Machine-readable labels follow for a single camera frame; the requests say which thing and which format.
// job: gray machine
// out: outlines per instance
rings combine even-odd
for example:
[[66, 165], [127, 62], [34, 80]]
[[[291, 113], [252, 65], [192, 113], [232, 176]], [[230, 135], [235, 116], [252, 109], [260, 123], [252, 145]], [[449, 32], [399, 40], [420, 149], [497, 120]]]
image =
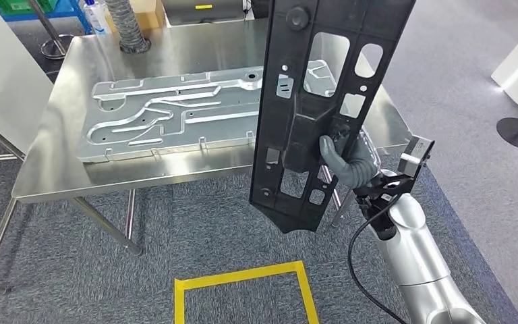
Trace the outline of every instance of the gray machine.
[[241, 0], [165, 0], [171, 25], [240, 20], [246, 16]]

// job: gray rubber finger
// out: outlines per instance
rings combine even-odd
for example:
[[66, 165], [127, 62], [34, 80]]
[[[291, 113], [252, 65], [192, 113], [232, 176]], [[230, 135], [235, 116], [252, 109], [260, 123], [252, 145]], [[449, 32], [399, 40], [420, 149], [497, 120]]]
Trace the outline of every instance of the gray rubber finger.
[[353, 179], [351, 166], [337, 153], [335, 143], [332, 138], [323, 135], [319, 138], [318, 144], [320, 146], [320, 155], [339, 180], [349, 186], [350, 183], [355, 182]]
[[353, 152], [346, 162], [336, 151], [333, 140], [327, 135], [319, 138], [320, 154], [339, 180], [350, 188], [358, 188], [367, 184], [378, 171], [373, 163], [372, 155], [364, 144], [364, 139], [356, 139]]

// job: cardboard box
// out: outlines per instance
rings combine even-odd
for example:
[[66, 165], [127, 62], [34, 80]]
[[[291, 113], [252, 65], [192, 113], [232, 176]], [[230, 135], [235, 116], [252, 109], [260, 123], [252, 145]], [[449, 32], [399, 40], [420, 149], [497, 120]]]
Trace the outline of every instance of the cardboard box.
[[[130, 4], [144, 37], [150, 38], [154, 29], [160, 29], [165, 25], [164, 6], [161, 0], [130, 0]], [[108, 10], [106, 10], [106, 21], [112, 33], [118, 35]]]

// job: black plastic panel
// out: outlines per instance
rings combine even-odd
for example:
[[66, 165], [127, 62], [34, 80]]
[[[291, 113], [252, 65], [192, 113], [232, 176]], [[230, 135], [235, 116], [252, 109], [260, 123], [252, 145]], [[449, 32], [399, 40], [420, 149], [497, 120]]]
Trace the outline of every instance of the black plastic panel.
[[[325, 184], [318, 139], [323, 134], [346, 140], [343, 156], [355, 140], [382, 83], [415, 0], [274, 0], [270, 4], [263, 87], [256, 139], [250, 202], [282, 232], [316, 231], [326, 210], [336, 177]], [[337, 89], [321, 97], [303, 89], [310, 47], [319, 32], [348, 38], [350, 48]], [[366, 44], [382, 47], [382, 58], [371, 78], [355, 74]], [[278, 97], [279, 74], [293, 78], [290, 99]], [[358, 118], [339, 114], [347, 93], [366, 96]], [[267, 148], [278, 150], [279, 162], [266, 163]], [[285, 169], [309, 172], [301, 198], [280, 192]], [[309, 201], [313, 190], [324, 193], [322, 204]]]

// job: flexible duct hose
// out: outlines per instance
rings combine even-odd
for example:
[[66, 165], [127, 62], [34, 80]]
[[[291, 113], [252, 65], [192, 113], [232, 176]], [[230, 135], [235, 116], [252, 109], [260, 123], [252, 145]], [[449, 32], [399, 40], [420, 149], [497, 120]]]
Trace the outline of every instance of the flexible duct hose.
[[142, 36], [129, 0], [106, 0], [114, 26], [120, 34], [120, 49], [124, 53], [144, 53], [151, 43]]

